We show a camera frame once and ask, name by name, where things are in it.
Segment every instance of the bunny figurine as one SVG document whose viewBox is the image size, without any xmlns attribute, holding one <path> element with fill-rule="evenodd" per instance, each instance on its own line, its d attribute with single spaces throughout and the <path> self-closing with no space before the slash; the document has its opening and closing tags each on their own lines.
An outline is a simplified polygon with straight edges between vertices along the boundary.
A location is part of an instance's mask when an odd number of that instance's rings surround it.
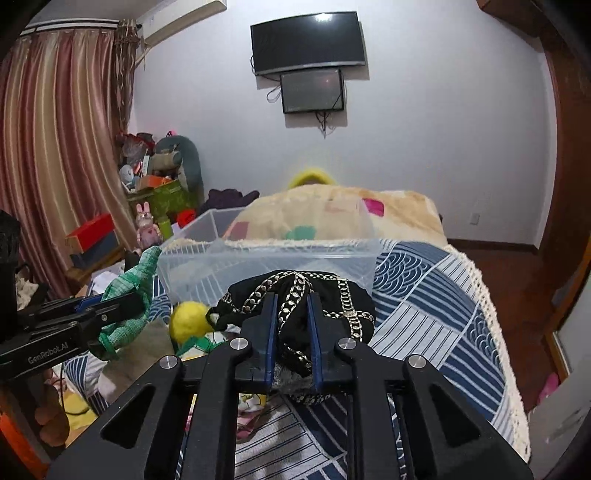
<svg viewBox="0 0 591 480">
<path fill-rule="evenodd" d="M 144 203 L 142 209 L 141 204 L 137 204 L 138 216 L 135 222 L 138 225 L 138 245 L 142 250 L 151 247 L 152 245 L 159 245 L 162 243 L 162 234 L 160 228 L 154 223 L 154 217 L 150 213 L 150 204 Z"/>
</svg>

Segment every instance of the wall-mounted television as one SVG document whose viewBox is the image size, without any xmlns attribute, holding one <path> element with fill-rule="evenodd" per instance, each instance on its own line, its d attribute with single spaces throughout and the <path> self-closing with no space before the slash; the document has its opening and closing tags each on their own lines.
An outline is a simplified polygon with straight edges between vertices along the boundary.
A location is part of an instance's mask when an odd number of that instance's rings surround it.
<svg viewBox="0 0 591 480">
<path fill-rule="evenodd" d="M 251 26 L 256 75 L 365 65 L 357 12 L 282 18 Z"/>
<path fill-rule="evenodd" d="M 340 69 L 310 69 L 281 75 L 283 113 L 329 112 L 345 108 Z"/>
</svg>

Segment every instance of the air conditioner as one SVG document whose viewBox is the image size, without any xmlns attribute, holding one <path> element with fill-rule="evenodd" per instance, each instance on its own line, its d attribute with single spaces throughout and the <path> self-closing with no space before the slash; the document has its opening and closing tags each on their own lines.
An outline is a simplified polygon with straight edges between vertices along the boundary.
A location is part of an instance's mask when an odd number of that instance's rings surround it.
<svg viewBox="0 0 591 480">
<path fill-rule="evenodd" d="M 153 47 L 226 8 L 226 0 L 164 0 L 138 18 L 137 23 L 142 24 L 146 45 Z"/>
</svg>

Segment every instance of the wooden floor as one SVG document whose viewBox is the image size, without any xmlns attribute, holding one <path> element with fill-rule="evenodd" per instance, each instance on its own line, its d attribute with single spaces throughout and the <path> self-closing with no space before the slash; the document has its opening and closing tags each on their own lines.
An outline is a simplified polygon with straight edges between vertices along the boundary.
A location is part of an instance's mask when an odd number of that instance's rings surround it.
<svg viewBox="0 0 591 480">
<path fill-rule="evenodd" d="M 529 252 L 464 249 L 481 270 L 491 292 L 511 366 L 517 378 L 525 411 L 531 410 L 554 371 L 543 342 L 543 327 L 553 307 L 553 288 L 538 274 L 541 260 Z"/>
</svg>

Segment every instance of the yellow plush ball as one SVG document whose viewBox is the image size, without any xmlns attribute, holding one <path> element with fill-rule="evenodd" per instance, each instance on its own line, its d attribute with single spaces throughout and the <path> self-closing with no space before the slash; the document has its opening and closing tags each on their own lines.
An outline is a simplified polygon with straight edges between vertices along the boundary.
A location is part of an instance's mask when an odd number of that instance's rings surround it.
<svg viewBox="0 0 591 480">
<path fill-rule="evenodd" d="M 212 332 L 212 326 L 205 319 L 208 310 L 207 305 L 197 301 L 184 301 L 177 305 L 168 326 L 170 338 L 180 346 L 189 337 L 202 337 Z"/>
</svg>

